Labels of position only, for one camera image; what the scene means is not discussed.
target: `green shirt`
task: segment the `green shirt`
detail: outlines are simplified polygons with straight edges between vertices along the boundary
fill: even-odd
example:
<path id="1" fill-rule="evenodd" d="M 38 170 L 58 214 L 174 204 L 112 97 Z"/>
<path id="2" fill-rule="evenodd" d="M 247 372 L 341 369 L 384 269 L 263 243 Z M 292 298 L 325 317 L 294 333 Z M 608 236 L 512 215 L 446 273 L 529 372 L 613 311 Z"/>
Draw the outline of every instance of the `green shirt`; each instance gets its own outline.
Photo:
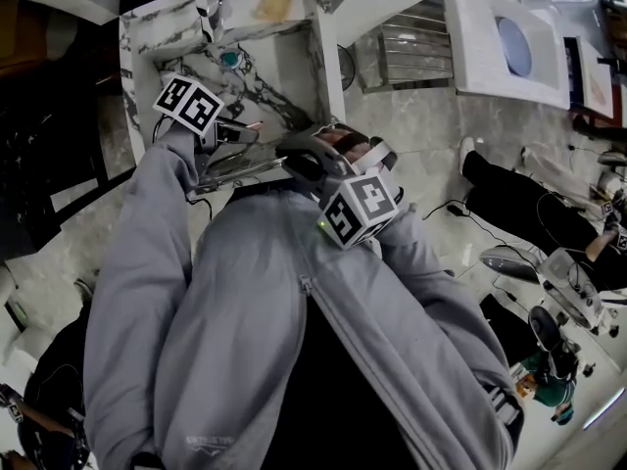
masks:
<path id="1" fill-rule="evenodd" d="M 539 379 L 535 376 L 535 373 L 538 371 L 545 354 L 546 352 L 537 352 L 530 357 L 521 360 L 520 363 L 530 373 L 534 374 L 534 378 L 538 384 L 534 399 L 547 407 L 556 407 L 561 403 L 572 400 L 575 393 L 576 382 L 558 380 L 553 376 L 548 376 L 546 380 L 543 378 L 539 381 Z"/>

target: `sink basin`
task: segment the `sink basin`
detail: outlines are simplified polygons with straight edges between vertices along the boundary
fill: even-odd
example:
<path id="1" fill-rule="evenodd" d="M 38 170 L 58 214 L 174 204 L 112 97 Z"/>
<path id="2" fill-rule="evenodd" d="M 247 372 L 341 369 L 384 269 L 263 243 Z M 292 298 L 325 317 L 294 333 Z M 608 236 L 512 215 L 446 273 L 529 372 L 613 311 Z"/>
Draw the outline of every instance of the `sink basin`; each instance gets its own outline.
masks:
<path id="1" fill-rule="evenodd" d="M 152 105 L 174 74 L 219 96 L 222 117 L 262 121 L 259 159 L 286 134 L 344 120 L 330 1 L 290 0 L 285 17 L 272 23 L 257 15 L 262 1 L 224 0 L 225 33 L 217 43 L 204 38 L 195 0 L 158 0 L 121 16 L 122 88 L 137 162 L 160 117 Z M 234 70 L 219 60 L 226 49 L 241 53 Z"/>

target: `gray jacket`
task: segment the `gray jacket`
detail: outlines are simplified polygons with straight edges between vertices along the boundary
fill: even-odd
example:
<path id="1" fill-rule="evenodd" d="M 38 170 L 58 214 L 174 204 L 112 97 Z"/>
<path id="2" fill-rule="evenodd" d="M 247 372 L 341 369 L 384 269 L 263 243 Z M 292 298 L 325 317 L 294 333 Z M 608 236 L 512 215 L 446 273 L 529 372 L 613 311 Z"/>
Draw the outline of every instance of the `gray jacket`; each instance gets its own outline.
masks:
<path id="1" fill-rule="evenodd" d="M 380 259 L 336 248 L 301 195 L 242 199 L 217 215 L 192 263 L 185 192 L 197 175 L 191 135 L 179 132 L 137 168 L 98 279 L 84 395 L 100 468 L 127 468 L 140 451 L 168 470 L 260 468 L 306 294 L 419 468 L 506 468 L 513 444 L 482 388 L 514 393 L 506 358 L 478 303 L 440 266 L 415 207 L 401 203 L 378 235 Z"/>

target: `jacket sleeve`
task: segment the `jacket sleeve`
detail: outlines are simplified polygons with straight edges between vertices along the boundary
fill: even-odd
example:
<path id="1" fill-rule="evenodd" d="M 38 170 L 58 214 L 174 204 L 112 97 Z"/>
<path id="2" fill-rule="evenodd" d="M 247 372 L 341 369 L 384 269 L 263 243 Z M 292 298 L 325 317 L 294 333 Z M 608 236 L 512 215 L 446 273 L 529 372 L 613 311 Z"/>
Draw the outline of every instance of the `jacket sleeve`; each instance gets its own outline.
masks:
<path id="1" fill-rule="evenodd" d="M 85 343 L 85 431 L 98 465 L 128 468 L 153 441 L 155 370 L 191 275 L 185 193 L 192 134 L 174 126 L 144 155 L 98 277 Z"/>
<path id="2" fill-rule="evenodd" d="M 383 260 L 447 334 L 482 385 L 515 388 L 503 348 L 473 295 L 440 265 L 416 205 L 401 202 L 399 215 L 377 240 Z"/>

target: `zipper pull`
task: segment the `zipper pull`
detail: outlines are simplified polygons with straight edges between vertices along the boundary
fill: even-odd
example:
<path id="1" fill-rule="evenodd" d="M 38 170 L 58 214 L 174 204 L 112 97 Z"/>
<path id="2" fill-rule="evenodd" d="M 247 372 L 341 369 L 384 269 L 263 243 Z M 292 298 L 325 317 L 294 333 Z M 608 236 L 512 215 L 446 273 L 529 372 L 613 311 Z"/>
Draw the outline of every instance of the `zipper pull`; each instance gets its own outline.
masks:
<path id="1" fill-rule="evenodd" d="M 299 278 L 301 279 L 301 289 L 303 289 L 303 292 L 307 295 L 307 296 L 311 296 L 312 295 L 312 279 L 310 277 L 308 277 L 307 275 L 301 275 L 299 276 Z"/>

